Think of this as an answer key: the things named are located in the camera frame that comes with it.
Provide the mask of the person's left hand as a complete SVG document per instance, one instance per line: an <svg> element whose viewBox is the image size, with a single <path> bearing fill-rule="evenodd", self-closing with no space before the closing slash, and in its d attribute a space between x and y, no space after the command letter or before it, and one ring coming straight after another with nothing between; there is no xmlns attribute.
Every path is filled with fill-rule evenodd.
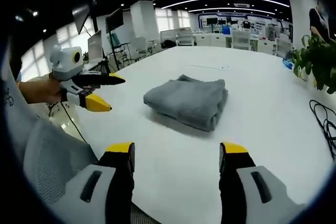
<svg viewBox="0 0 336 224"><path fill-rule="evenodd" d="M65 102L68 101L66 97L66 90L61 87L61 82L49 75L47 80L47 102Z"/></svg>

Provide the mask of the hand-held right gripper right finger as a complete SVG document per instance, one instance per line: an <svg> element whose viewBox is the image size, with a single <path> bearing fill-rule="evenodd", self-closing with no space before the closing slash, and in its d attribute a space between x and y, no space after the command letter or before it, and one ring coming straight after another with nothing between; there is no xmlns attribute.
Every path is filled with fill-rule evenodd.
<svg viewBox="0 0 336 224"><path fill-rule="evenodd" d="M278 177L255 165L241 145L220 144L219 173L222 223L289 223L305 208L288 196Z"/></svg>

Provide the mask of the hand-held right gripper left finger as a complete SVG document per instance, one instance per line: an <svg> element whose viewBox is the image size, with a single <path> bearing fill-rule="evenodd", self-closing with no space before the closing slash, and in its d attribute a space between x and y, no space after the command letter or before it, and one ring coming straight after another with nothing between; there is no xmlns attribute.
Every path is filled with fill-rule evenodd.
<svg viewBox="0 0 336 224"><path fill-rule="evenodd" d="M57 216L63 223L130 223L134 167L133 142L110 145L66 184Z"/></svg>

